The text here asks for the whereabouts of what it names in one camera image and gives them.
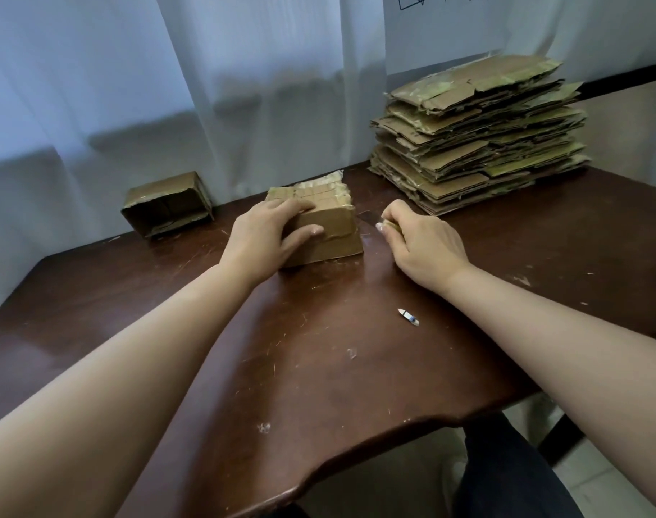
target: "whiteboard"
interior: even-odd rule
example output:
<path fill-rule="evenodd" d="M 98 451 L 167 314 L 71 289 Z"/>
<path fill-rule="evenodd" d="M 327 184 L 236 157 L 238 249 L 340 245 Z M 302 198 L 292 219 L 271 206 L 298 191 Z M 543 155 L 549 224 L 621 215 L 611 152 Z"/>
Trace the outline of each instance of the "whiteboard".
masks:
<path fill-rule="evenodd" d="M 505 47 L 513 0 L 383 0 L 387 74 Z"/>

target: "table surface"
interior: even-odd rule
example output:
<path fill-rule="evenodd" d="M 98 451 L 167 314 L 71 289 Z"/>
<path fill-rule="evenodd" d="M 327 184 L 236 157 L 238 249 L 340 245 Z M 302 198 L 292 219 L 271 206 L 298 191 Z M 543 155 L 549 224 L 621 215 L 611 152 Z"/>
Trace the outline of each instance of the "table surface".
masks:
<path fill-rule="evenodd" d="M 401 197 L 363 167 L 345 181 L 357 212 Z M 129 233 L 41 261 L 0 308 L 0 418 L 216 263 L 235 217 L 259 199 L 153 242 Z M 656 188 L 589 169 L 445 219 L 482 269 L 656 337 Z M 364 255 L 282 271 L 254 291 L 119 516 L 253 514 L 537 389 L 404 277 L 371 226 L 360 230 Z"/>

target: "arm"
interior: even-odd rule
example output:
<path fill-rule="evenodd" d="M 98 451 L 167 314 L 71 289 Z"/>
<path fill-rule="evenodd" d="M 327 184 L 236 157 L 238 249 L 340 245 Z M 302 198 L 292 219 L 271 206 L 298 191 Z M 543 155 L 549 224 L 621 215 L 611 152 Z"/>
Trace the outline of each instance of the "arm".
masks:
<path fill-rule="evenodd" d="M 113 516 L 211 346 L 256 285 L 323 227 L 281 240 L 307 201 L 237 218 L 220 263 L 0 420 L 0 517 Z"/>
<path fill-rule="evenodd" d="M 397 265 L 460 309 L 656 505 L 656 340 L 472 266 L 445 222 L 394 201 L 381 232 Z"/>

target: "wooden table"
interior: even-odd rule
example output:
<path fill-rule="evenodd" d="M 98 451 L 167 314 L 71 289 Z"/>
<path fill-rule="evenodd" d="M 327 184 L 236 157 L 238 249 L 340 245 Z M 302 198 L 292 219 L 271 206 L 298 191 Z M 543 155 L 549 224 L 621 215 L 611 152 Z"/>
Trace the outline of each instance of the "wooden table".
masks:
<path fill-rule="evenodd" d="M 346 172 L 358 212 L 400 193 Z M 0 418 L 220 258 L 235 217 L 147 243 L 134 233 L 40 262 L 0 309 Z M 656 337 L 656 188 L 590 169 L 446 217 L 471 261 Z M 481 331 L 364 255 L 282 272 L 220 336 L 119 516 L 231 517 L 537 390 Z M 416 315 L 414 327 L 397 313 Z"/>

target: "white curtain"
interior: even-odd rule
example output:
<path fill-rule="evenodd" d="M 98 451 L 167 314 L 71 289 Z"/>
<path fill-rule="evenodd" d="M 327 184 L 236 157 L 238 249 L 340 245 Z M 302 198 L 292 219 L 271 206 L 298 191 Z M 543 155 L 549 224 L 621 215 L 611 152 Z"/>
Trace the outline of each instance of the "white curtain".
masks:
<path fill-rule="evenodd" d="M 656 0 L 514 0 L 507 28 L 569 79 L 656 63 Z M 221 204 L 366 159 L 384 58 L 382 0 L 0 0 L 0 304 L 129 231 L 132 186 L 197 171 Z"/>

